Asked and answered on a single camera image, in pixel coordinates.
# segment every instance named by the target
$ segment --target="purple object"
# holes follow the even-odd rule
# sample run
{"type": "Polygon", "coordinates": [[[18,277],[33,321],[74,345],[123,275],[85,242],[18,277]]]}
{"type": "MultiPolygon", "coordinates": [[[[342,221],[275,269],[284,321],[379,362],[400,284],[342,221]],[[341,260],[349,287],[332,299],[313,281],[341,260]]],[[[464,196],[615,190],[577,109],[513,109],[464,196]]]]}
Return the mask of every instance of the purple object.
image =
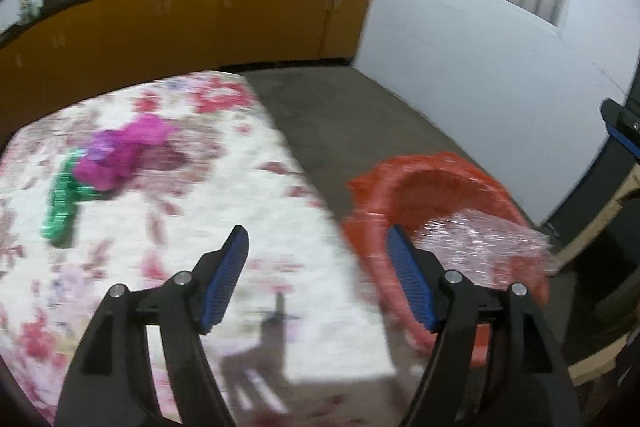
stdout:
{"type": "Polygon", "coordinates": [[[133,177],[140,154],[162,145],[174,127],[158,116],[146,113],[122,130],[100,131],[74,168],[79,182],[106,192],[133,177]]]}

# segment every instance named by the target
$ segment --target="concrete floor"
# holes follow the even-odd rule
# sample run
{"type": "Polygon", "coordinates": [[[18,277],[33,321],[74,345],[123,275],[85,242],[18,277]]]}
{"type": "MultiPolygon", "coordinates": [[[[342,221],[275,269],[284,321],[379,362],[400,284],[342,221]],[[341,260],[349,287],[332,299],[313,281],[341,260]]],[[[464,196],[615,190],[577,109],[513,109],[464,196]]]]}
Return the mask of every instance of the concrete floor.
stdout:
{"type": "Polygon", "coordinates": [[[466,154],[369,77],[344,66],[243,72],[293,156],[337,219],[352,209],[346,184],[401,154],[466,154]]]}

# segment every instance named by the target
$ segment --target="yellow cabinet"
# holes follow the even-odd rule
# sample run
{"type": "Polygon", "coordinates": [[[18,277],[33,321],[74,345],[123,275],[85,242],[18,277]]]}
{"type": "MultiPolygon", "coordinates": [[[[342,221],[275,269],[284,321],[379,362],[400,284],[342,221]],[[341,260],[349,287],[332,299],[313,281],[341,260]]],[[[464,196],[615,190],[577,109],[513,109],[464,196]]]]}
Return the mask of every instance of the yellow cabinet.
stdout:
{"type": "Polygon", "coordinates": [[[322,40],[322,58],[353,58],[369,0],[332,0],[322,40]]]}
{"type": "Polygon", "coordinates": [[[220,0],[169,0],[166,31],[172,63],[167,74],[211,70],[220,65],[220,0]]]}
{"type": "Polygon", "coordinates": [[[92,0],[0,48],[0,134],[174,74],[353,58],[369,0],[92,0]]]}
{"type": "Polygon", "coordinates": [[[222,0],[222,65],[319,58],[330,0],[222,0]]]}
{"type": "Polygon", "coordinates": [[[109,89],[161,78],[170,64],[169,0],[104,0],[102,53],[109,89]]]}
{"type": "Polygon", "coordinates": [[[112,88],[216,68],[219,9],[220,0],[104,0],[112,88]]]}
{"type": "Polygon", "coordinates": [[[24,34],[38,60],[38,79],[55,109],[100,92],[105,81],[100,48],[102,1],[94,0],[44,19],[24,34]]]}

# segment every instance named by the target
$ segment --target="blue rubber pad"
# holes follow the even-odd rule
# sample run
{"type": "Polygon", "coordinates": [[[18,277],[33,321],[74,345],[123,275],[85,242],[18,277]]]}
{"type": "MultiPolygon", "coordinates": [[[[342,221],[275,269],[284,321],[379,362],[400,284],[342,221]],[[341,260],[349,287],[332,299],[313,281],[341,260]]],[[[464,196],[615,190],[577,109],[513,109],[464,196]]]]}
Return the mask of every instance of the blue rubber pad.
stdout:
{"type": "Polygon", "coordinates": [[[607,124],[607,132],[611,135],[612,138],[618,140],[625,148],[636,157],[637,160],[640,160],[640,149],[626,136],[624,136],[620,131],[618,131],[615,127],[607,124]]]}
{"type": "Polygon", "coordinates": [[[236,235],[225,257],[218,266],[204,296],[204,309],[200,325],[206,331],[222,322],[231,295],[236,288],[240,272],[249,254],[249,236],[245,229],[236,235]]]}
{"type": "Polygon", "coordinates": [[[414,246],[408,245],[393,227],[386,232],[386,253],[409,302],[415,320],[434,332],[437,324],[433,311],[433,294],[422,272],[414,261],[414,246]]]}

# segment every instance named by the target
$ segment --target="bed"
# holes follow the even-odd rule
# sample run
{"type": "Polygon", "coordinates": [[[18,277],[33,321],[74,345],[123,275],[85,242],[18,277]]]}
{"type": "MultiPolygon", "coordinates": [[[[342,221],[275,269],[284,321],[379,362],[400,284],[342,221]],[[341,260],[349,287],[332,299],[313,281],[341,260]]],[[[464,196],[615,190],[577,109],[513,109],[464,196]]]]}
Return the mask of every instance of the bed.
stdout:
{"type": "MultiPolygon", "coordinates": [[[[0,355],[52,422],[98,302],[159,285],[219,248],[250,253],[223,322],[203,337],[239,426],[396,425],[421,361],[372,288],[284,136],[241,76],[203,71],[104,94],[20,130],[0,163],[0,355]],[[176,129],[110,200],[79,203],[71,241],[41,237],[52,181],[96,130],[152,112],[176,129]]],[[[156,328],[162,412],[178,420],[156,328]]]]}

